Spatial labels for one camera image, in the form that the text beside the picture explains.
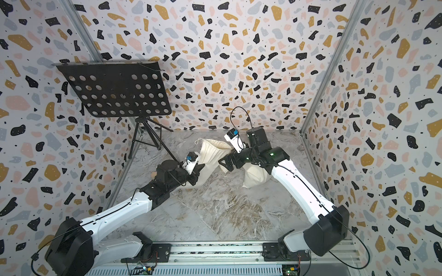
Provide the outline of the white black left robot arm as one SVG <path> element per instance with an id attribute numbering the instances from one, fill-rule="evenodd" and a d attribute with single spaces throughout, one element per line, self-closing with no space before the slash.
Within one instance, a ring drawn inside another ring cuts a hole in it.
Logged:
<path id="1" fill-rule="evenodd" d="M 127 200 L 97 215 L 76 220 L 71 217 L 58 228 L 55 237 L 46 243 L 44 259 L 58 276 L 84 276 L 103 264 L 125 260 L 156 260 L 153 241 L 141 232 L 126 238 L 104 241 L 111 232 L 125 223 L 159 207 L 180 186 L 196 185 L 205 167 L 197 161 L 186 165 L 166 160 L 156 168 L 156 176 L 134 191 Z"/>

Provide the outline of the cream drawstring soil bag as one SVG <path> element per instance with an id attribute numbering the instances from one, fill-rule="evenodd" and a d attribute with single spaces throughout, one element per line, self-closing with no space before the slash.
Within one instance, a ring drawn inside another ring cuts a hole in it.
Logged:
<path id="1" fill-rule="evenodd" d="M 225 141 L 214 139 L 198 138 L 198 140 L 195 141 L 195 144 L 201 144 L 198 163 L 205 164 L 204 168 L 200 171 L 198 181 L 194 186 L 197 188 L 203 186 L 217 168 L 221 169 L 224 173 L 228 172 L 228 170 L 221 166 L 218 161 L 229 154 L 233 148 Z"/>

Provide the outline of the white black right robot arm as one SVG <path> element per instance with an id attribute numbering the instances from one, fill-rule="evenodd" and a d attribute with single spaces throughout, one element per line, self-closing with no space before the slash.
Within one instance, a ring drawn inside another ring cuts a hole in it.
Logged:
<path id="1" fill-rule="evenodd" d="M 305 230 L 292 230 L 279 238 L 277 243 L 262 246 L 266 262 L 312 260 L 312 255 L 324 256 L 341 243 L 351 232 L 349 210 L 335 206 L 326 199 L 299 172 L 294 162 L 280 147 L 272 147 L 263 128 L 247 130 L 248 143 L 244 143 L 239 131 L 230 129 L 224 136 L 234 148 L 219 160 L 228 171 L 251 164 L 264 169 L 280 182 L 306 214 L 311 226 Z"/>

